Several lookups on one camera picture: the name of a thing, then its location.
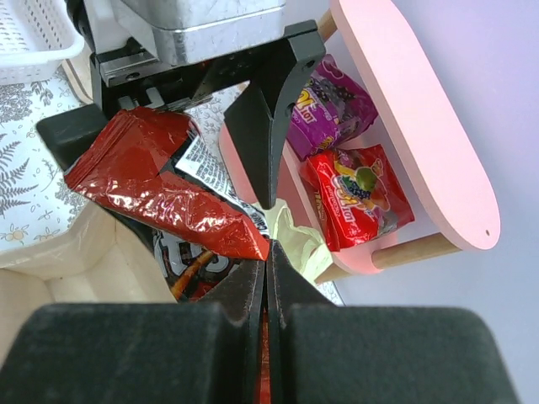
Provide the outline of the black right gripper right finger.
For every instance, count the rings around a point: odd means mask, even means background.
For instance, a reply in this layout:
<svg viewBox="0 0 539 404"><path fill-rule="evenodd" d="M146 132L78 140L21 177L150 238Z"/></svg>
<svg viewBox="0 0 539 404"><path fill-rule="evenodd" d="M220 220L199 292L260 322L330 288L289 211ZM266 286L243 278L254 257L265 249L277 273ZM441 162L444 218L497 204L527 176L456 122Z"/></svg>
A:
<svg viewBox="0 0 539 404"><path fill-rule="evenodd" d="M498 345L455 307L336 306L274 242L267 261L274 403L516 403Z"/></svg>

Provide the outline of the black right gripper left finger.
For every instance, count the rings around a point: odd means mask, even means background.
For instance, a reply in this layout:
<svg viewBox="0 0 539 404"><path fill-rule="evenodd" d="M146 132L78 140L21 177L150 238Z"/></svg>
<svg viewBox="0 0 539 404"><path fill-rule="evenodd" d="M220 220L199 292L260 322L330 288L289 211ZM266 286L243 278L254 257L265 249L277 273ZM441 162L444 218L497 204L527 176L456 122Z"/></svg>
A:
<svg viewBox="0 0 539 404"><path fill-rule="evenodd" d="M52 304L1 368L4 403L257 403L263 262L194 303Z"/></svg>

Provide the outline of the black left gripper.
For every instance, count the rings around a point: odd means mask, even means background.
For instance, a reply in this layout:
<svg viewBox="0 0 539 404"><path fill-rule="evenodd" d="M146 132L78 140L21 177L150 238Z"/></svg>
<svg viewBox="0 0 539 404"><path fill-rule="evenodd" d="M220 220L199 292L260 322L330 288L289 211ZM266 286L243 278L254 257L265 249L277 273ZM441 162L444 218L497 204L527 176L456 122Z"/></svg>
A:
<svg viewBox="0 0 539 404"><path fill-rule="evenodd" d="M325 54L313 20L286 26L273 42L188 66L170 66L128 40L118 50L89 57L94 104L44 118L36 130L66 171L122 109L122 98L147 106L152 102L147 91L155 88L164 104L186 109L248 82L226 110L225 123L258 202L269 209L294 106Z"/></svg>

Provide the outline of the red white snack bag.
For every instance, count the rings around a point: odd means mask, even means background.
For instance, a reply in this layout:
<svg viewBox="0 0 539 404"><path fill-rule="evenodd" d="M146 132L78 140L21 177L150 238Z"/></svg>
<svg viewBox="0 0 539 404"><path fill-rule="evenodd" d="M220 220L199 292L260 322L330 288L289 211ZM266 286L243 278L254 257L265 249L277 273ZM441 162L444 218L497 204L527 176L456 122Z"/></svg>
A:
<svg viewBox="0 0 539 404"><path fill-rule="evenodd" d="M175 297L184 293L191 272L214 255L236 258L239 267L247 261L266 266L271 244L262 221L235 197L227 175L207 163L199 129L186 114L121 110L65 181L104 208L203 247L171 286ZM257 403L271 400L264 284Z"/></svg>

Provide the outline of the green plastic grocery bag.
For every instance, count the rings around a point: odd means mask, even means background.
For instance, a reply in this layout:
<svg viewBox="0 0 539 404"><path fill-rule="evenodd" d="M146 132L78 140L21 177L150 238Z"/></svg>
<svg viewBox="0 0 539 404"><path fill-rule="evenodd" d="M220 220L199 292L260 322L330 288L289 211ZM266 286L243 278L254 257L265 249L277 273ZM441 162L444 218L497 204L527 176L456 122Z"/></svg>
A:
<svg viewBox="0 0 539 404"><path fill-rule="evenodd" d="M296 226L291 209L283 199L277 199L275 206L265 211L269 232L283 247L292 267L308 282L315 284L332 263L322 234L308 226Z"/></svg>

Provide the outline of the beige canvas tote bag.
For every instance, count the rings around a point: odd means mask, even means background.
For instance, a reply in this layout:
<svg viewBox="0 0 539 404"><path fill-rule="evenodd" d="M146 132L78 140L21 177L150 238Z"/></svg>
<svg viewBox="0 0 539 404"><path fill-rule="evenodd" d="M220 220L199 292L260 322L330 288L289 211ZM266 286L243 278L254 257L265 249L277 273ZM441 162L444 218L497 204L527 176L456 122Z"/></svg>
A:
<svg viewBox="0 0 539 404"><path fill-rule="evenodd" d="M174 298L149 249L88 204L64 233L1 255L1 302L162 302Z"/></svg>

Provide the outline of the red snack package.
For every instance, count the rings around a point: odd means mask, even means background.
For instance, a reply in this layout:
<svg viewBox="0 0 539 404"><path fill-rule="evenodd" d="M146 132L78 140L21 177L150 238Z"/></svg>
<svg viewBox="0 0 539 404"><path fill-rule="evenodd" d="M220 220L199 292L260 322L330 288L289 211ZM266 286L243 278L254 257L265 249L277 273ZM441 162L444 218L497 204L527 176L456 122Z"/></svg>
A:
<svg viewBox="0 0 539 404"><path fill-rule="evenodd" d="M300 175L312 189L331 252L377 239L415 220L380 144L322 151L302 163Z"/></svg>

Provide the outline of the purple snack package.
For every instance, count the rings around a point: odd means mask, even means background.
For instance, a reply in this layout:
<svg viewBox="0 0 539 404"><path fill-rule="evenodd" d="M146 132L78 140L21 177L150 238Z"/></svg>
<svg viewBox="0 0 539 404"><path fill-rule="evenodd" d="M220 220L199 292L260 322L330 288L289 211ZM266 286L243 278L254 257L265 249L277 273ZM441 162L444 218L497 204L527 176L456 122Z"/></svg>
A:
<svg viewBox="0 0 539 404"><path fill-rule="evenodd" d="M326 55L300 92L287 141L304 160L361 135L377 116L369 93Z"/></svg>

